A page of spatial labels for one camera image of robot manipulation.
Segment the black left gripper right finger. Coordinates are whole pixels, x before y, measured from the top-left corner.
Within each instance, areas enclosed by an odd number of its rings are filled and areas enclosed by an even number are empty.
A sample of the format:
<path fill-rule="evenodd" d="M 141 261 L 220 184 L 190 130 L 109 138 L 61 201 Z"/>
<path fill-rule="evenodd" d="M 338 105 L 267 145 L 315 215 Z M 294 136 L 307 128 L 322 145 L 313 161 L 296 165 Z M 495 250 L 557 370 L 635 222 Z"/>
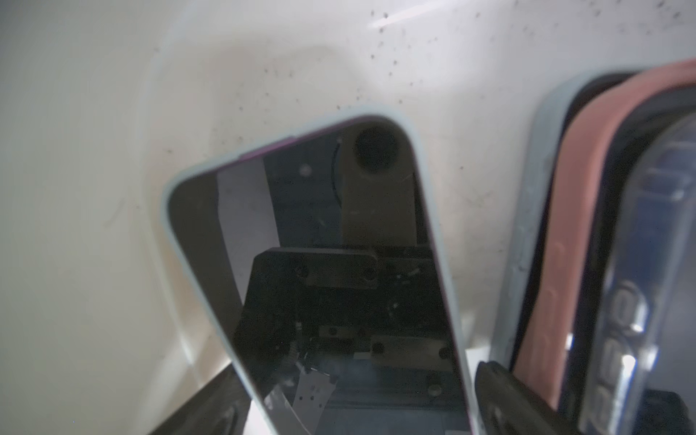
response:
<path fill-rule="evenodd" d="M 478 364 L 474 387 L 487 434 L 581 434 L 498 362 Z"/>

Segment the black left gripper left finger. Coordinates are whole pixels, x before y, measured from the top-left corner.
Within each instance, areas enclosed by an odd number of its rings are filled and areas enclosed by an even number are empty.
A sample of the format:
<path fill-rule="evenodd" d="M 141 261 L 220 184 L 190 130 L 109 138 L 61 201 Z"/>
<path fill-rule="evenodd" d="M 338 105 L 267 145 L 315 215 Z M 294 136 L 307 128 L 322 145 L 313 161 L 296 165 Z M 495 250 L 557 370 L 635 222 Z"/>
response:
<path fill-rule="evenodd" d="M 248 392 L 230 364 L 150 434 L 242 434 L 250 404 Z"/>

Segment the white plastic storage box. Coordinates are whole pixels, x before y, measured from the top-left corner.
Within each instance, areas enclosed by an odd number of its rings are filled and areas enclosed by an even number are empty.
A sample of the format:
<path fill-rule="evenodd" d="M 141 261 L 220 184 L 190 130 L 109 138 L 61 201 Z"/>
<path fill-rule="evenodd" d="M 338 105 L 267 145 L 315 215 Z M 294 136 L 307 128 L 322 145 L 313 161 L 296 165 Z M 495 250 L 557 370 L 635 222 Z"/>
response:
<path fill-rule="evenodd" d="M 228 362 L 161 226 L 184 168 L 369 105 L 431 174 L 488 351 L 541 100 L 695 54 L 692 1 L 5 1 L 1 431 L 145 434 Z"/>

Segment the phone with clear case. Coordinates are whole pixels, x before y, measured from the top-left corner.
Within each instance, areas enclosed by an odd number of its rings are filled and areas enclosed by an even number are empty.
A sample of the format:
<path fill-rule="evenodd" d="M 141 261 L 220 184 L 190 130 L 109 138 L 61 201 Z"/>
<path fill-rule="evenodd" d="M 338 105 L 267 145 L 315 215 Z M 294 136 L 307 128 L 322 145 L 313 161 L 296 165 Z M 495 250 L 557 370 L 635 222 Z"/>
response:
<path fill-rule="evenodd" d="M 664 130 L 622 194 L 578 428 L 630 434 L 695 227 L 695 117 Z"/>

